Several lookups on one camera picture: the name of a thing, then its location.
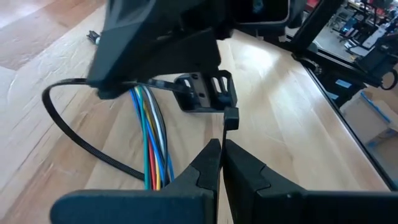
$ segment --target black plastic bracket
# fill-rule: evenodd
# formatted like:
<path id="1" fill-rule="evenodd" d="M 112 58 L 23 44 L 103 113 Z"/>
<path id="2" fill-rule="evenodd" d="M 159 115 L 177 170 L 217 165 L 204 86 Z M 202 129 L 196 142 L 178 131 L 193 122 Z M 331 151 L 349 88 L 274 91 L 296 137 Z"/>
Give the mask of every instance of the black plastic bracket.
<path id="1" fill-rule="evenodd" d="M 174 80 L 190 89 L 188 94 L 174 91 L 181 110 L 191 113 L 222 113 L 237 102 L 232 75 L 226 70 L 189 73 Z"/>

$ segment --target black frame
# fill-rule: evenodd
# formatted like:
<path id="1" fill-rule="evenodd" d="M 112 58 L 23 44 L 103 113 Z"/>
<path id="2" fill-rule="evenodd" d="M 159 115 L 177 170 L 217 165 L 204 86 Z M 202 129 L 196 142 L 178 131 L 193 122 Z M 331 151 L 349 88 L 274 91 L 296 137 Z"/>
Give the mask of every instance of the black frame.
<path id="1" fill-rule="evenodd" d="M 264 40 L 271 44 L 274 44 L 280 48 L 291 51 L 292 56 L 303 64 L 306 68 L 308 74 L 319 87 L 323 96 L 329 102 L 330 106 L 333 108 L 335 113 L 338 115 L 340 120 L 343 122 L 344 126 L 349 131 L 350 135 L 356 141 L 358 146 L 364 152 L 365 156 L 369 159 L 371 164 L 377 170 L 377 173 L 381 176 L 386 185 L 390 190 L 398 190 L 397 185 L 388 176 L 386 170 L 380 165 L 377 159 L 373 156 L 371 152 L 364 146 L 364 144 L 359 140 L 357 135 L 353 132 L 347 121 L 342 116 L 338 105 L 334 102 L 328 95 L 325 89 L 325 84 L 321 83 L 312 68 L 308 67 L 307 63 L 304 63 L 301 58 L 307 58 L 316 64 L 320 65 L 322 69 L 330 71 L 339 71 L 341 77 L 345 77 L 348 80 L 352 80 L 356 83 L 364 83 L 368 85 L 379 87 L 382 85 L 382 78 L 374 77 L 371 74 L 363 72 L 355 63 L 344 60 L 334 54 L 331 54 L 325 50 L 317 49 L 316 46 L 311 46 L 313 40 L 321 32 L 321 30 L 326 26 L 330 18 L 338 10 L 338 8 L 343 4 L 344 0 L 328 1 L 321 0 L 315 9 L 308 15 L 307 19 L 304 21 L 301 28 L 296 32 L 296 34 L 291 37 L 287 35 L 285 42 L 279 42 L 277 39 L 272 37 L 265 37 Z M 351 97 L 345 98 L 344 101 L 350 100 Z"/>

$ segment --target colored wires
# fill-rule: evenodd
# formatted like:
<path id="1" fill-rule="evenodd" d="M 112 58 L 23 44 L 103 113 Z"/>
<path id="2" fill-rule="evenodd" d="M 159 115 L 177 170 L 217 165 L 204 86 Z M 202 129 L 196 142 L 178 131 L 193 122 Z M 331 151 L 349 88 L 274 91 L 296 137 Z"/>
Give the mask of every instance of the colored wires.
<path id="1" fill-rule="evenodd" d="M 164 119 L 149 88 L 136 86 L 130 95 L 142 128 L 144 186 L 147 190 L 160 190 L 174 180 Z"/>

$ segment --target orange wire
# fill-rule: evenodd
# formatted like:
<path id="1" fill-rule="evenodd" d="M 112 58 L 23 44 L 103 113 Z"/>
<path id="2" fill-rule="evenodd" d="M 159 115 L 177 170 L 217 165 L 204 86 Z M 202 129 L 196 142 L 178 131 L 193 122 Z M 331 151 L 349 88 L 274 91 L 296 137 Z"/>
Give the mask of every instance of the orange wire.
<path id="1" fill-rule="evenodd" d="M 148 137 L 148 145 L 149 145 L 149 162 L 150 162 L 150 174 L 152 176 L 151 182 L 152 182 L 152 189 L 156 189 L 156 168 L 155 168 L 155 159 L 154 159 L 154 150 L 152 149 L 152 143 L 149 140 Z"/>

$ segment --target wooden table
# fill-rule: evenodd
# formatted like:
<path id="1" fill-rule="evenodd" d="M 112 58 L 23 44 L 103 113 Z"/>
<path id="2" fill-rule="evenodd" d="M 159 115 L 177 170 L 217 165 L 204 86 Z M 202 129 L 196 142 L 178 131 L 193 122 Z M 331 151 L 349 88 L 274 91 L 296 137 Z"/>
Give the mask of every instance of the wooden table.
<path id="1" fill-rule="evenodd" d="M 40 99 L 47 85 L 86 76 L 95 46 L 85 34 L 90 29 L 99 32 L 103 18 L 100 7 L 18 69 L 0 67 L 2 81 L 12 78 L 8 91 L 0 95 L 1 223 L 47 223 L 54 201 L 73 190 L 143 188 L 142 182 L 97 160 L 63 135 Z M 290 52 L 238 31 L 219 42 L 219 48 L 220 68 L 233 74 L 240 112 L 239 130 L 228 138 L 306 189 L 387 190 Z M 223 115 L 183 113 L 171 92 L 154 93 L 178 175 L 211 138 L 221 138 Z M 142 170 L 141 129 L 129 95 L 101 101 L 92 89 L 71 86 L 54 89 L 52 99 L 88 142 Z M 223 185 L 219 219 L 231 223 Z"/>

